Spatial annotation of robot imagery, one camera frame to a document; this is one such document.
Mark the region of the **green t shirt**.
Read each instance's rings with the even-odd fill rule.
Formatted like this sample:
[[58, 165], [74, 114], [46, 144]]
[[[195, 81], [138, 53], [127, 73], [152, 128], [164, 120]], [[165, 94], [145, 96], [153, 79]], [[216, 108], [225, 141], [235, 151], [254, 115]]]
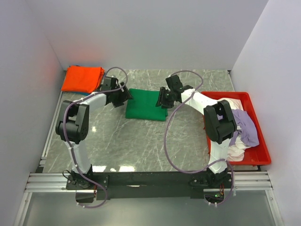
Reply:
[[127, 101], [127, 119], [166, 121], [167, 109], [156, 107], [159, 91], [129, 89], [133, 99]]

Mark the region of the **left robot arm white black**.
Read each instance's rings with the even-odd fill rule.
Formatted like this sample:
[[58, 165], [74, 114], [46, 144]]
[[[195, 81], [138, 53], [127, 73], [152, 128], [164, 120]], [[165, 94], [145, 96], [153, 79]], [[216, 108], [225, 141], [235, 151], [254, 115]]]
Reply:
[[112, 104], [124, 105], [133, 99], [125, 82], [115, 77], [105, 77], [99, 90], [75, 101], [63, 101], [55, 126], [55, 132], [68, 148], [72, 161], [71, 176], [83, 189], [93, 186], [92, 164], [87, 156], [85, 139], [89, 133], [90, 113]]

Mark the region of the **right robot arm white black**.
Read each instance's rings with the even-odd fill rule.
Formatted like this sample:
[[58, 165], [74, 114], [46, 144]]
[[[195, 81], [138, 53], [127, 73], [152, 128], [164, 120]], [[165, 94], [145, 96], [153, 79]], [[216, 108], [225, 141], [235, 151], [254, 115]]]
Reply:
[[[170, 115], [164, 132], [163, 147], [168, 162], [179, 172], [194, 174], [206, 172], [206, 182], [212, 188], [217, 188], [227, 177], [228, 164], [227, 155], [230, 141], [237, 131], [236, 121], [230, 104], [226, 100], [217, 101], [211, 99], [200, 92], [197, 88], [186, 85], [180, 81], [177, 73], [166, 78], [168, 88], [161, 87], [159, 91], [156, 107], [173, 108], [175, 102], [180, 105]], [[203, 115], [205, 132], [211, 142], [210, 159], [208, 165], [202, 170], [184, 171], [173, 165], [168, 156], [166, 137], [167, 132], [176, 112], [183, 106], [187, 105]]]

